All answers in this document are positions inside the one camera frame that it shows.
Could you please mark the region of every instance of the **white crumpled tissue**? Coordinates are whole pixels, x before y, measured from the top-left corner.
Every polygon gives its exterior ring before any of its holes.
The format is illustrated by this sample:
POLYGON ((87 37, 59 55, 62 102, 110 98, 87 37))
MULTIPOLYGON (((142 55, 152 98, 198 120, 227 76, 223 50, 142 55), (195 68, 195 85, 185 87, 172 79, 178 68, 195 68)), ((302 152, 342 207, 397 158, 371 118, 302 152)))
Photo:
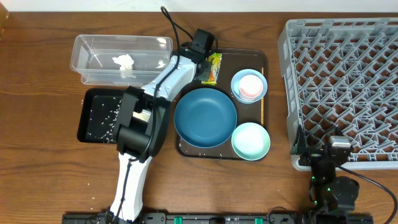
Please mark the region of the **white crumpled tissue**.
MULTIPOLYGON (((134 60, 130 57, 130 55, 128 54, 120 55, 112 59, 114 63, 120 65, 120 71, 132 71, 132 65, 134 64, 134 60)), ((127 72, 122 72, 120 76, 122 78, 127 78, 127 77, 135 78, 133 74, 127 72)))

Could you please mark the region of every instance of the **small black tray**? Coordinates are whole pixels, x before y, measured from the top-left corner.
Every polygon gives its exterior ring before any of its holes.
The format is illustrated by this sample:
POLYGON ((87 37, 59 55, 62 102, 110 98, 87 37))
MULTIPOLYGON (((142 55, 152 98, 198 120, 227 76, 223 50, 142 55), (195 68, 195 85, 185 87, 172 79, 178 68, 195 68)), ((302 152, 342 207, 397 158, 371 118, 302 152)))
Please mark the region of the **small black tray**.
MULTIPOLYGON (((268 91, 262 100, 252 104, 240 103, 232 94, 231 80, 233 76, 243 69, 254 69, 261 72, 268 82, 268 59, 265 54, 259 50, 242 50, 242 49, 218 49, 218 53, 222 53, 221 67, 218 75, 217 84, 215 86, 202 85, 199 82, 188 84, 176 97, 178 102, 181 97, 197 88, 214 88, 222 91, 232 99, 238 113, 238 123, 240 124, 253 122, 261 124, 268 131, 268 91)), ((177 133, 175 140, 176 150, 183 156, 207 158, 207 159, 231 159, 244 160, 240 158, 232 148, 231 138, 222 145, 209 149, 199 148, 190 145, 184 141, 177 133)))
POLYGON ((86 92, 77 139, 81 142, 116 143, 113 128, 124 90, 92 88, 86 92))

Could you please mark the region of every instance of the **wooden table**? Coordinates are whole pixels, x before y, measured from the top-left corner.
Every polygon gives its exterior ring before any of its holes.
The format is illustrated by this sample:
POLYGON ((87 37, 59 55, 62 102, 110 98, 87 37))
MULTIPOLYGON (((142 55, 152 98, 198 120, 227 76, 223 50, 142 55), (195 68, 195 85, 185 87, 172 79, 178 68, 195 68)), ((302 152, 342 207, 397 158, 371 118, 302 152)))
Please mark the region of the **wooden table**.
MULTIPOLYGON (((171 124, 163 149, 148 171, 145 206, 183 213, 267 213, 277 205, 289 210, 311 206, 311 174, 296 171, 290 163, 285 86, 277 56, 279 34, 289 19, 398 14, 172 16, 191 33, 198 27, 214 33, 220 47, 258 49, 268 56, 272 146, 261 162, 188 159, 174 149, 171 124)), ((79 34, 174 38, 160 12, 11 13, 0 42, 0 223, 61 223, 64 213, 97 213, 113 202, 119 172, 116 146, 85 144, 76 138, 82 99, 92 87, 81 84, 79 74, 69 67, 79 34)), ((180 36, 188 40, 182 32, 180 36)), ((398 195, 396 171, 360 173, 398 195)), ((384 223, 392 211, 390 196, 372 184, 358 182, 356 211, 370 212, 376 223, 384 223)))

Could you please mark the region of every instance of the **transparent container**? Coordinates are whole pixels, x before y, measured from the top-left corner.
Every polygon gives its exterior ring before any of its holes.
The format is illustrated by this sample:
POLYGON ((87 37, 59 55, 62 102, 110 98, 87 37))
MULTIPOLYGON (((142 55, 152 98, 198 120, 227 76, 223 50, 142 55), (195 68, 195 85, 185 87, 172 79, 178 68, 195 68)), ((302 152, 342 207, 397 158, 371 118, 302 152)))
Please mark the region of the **transparent container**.
POLYGON ((173 41, 169 37, 132 35, 79 35, 73 46, 70 68, 88 85, 150 83, 169 64, 173 41), (114 57, 130 55, 132 70, 120 70, 114 57))

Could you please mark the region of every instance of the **white wall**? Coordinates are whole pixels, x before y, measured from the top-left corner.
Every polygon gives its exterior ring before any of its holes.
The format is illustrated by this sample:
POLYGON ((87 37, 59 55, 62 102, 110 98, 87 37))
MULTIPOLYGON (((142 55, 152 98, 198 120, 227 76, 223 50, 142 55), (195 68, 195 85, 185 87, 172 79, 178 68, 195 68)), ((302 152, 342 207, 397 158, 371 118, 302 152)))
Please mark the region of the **white wall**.
POLYGON ((398 0, 0 0, 9 11, 398 12, 398 0))

